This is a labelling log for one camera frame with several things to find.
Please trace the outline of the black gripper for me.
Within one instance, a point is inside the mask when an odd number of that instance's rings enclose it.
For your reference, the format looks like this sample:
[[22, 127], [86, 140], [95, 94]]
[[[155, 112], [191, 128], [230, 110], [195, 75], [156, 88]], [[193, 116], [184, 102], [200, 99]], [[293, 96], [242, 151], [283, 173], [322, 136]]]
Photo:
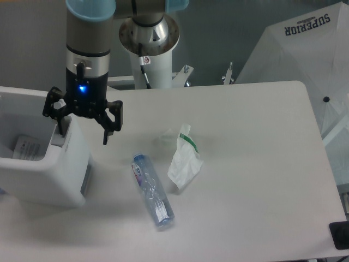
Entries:
[[[123, 102], [106, 100], [108, 73], [96, 77], [84, 77], [82, 80], [77, 75], [66, 69], [66, 94], [53, 86], [47, 93], [43, 107], [43, 116], [50, 117], [57, 122], [61, 136], [66, 136], [68, 124], [65, 117], [73, 113], [76, 116], [94, 118], [97, 114], [97, 122], [103, 127], [103, 144], [114, 132], [119, 132], [123, 125]], [[66, 105], [55, 108], [61, 99]]]

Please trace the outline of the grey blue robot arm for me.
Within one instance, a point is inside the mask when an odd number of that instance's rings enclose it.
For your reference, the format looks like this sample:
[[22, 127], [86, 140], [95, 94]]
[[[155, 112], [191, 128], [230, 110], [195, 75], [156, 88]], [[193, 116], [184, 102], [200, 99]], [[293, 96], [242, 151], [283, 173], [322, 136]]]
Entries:
[[167, 89], [175, 85], [172, 51], [179, 28], [171, 12], [188, 1], [66, 1], [66, 90], [50, 89], [43, 115], [65, 133], [70, 114], [94, 119], [108, 139], [123, 124], [123, 103], [106, 98], [111, 58], [112, 27], [122, 19], [119, 40], [130, 55], [137, 89]]

